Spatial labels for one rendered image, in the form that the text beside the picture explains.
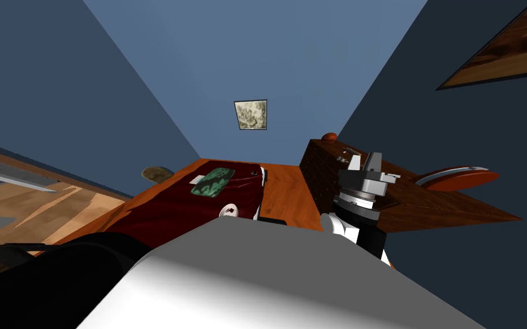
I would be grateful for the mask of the large brown framed wall picture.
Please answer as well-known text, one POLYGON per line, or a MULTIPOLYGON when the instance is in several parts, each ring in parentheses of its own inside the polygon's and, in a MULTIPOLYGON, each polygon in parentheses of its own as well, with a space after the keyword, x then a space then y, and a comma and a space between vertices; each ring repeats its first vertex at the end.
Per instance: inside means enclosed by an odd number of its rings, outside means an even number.
POLYGON ((527 7, 438 89, 453 89, 524 77, 527 77, 527 7))

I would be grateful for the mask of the bed with dark red cover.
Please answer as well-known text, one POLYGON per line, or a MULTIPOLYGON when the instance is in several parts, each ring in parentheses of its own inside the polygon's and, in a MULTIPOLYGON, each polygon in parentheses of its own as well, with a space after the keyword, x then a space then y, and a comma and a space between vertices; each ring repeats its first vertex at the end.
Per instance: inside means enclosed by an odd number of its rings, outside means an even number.
POLYGON ((220 216, 255 220, 263 201, 265 181, 266 172, 258 163, 208 160, 145 203, 115 217, 104 231, 127 234, 156 247, 177 233, 220 216), (234 171, 222 191, 213 198, 192 193, 198 177, 217 168, 234 171))

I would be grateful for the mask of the red shallow bowl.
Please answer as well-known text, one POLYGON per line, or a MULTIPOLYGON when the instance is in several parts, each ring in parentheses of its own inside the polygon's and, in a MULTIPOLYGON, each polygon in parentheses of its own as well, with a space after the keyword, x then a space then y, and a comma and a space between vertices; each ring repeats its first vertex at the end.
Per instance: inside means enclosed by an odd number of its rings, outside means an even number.
POLYGON ((410 181, 430 191, 459 191, 492 182, 500 174, 483 167, 443 168, 417 176, 410 181))

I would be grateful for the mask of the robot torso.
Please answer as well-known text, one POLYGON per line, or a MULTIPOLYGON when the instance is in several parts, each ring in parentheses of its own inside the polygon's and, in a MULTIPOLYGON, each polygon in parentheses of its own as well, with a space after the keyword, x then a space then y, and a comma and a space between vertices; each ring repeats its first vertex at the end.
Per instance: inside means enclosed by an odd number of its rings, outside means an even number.
POLYGON ((77 329, 484 329, 343 236, 224 216, 140 259, 77 329))

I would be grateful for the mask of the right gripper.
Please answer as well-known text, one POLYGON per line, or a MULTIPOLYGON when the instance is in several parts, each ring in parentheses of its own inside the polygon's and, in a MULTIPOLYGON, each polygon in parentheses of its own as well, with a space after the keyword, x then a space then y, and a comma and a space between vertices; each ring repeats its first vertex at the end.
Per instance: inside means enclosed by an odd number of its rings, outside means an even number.
POLYGON ((341 188, 366 194, 385 196, 388 184, 395 184, 400 175, 381 172, 382 154, 368 153, 364 170, 360 170, 361 156, 354 154, 347 170, 340 170, 338 184, 341 188))

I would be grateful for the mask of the mottled brown round disc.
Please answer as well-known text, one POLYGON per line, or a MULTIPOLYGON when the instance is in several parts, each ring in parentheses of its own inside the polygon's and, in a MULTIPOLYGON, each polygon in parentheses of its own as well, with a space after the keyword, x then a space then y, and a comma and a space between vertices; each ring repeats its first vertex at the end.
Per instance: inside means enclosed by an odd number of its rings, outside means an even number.
POLYGON ((174 173, 165 167, 147 167, 142 172, 143 178, 155 184, 161 184, 173 177, 174 173))

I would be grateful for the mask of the dark brown wooden dresser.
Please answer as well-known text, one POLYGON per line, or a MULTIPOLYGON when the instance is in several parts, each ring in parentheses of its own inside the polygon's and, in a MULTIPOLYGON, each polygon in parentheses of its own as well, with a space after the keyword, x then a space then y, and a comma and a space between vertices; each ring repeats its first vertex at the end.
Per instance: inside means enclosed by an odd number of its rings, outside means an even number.
MULTIPOLYGON (((309 141, 300 169, 320 214, 333 211, 338 196, 338 172, 348 166, 352 154, 340 141, 309 141)), ((519 218, 460 192, 428 191, 412 182, 417 174, 387 161, 385 173, 400 177, 387 187, 385 196, 376 197, 380 211, 378 227, 387 232, 405 232, 434 228, 470 226, 518 221, 519 218)))

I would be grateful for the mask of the small pale mottled wall picture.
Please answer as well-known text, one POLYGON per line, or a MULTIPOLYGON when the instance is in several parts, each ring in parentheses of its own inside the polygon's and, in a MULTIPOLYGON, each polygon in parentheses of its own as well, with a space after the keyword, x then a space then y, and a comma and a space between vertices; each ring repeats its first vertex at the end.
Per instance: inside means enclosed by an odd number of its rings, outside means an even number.
POLYGON ((267 104, 267 99, 235 101, 234 108, 239 130, 266 130, 267 104))

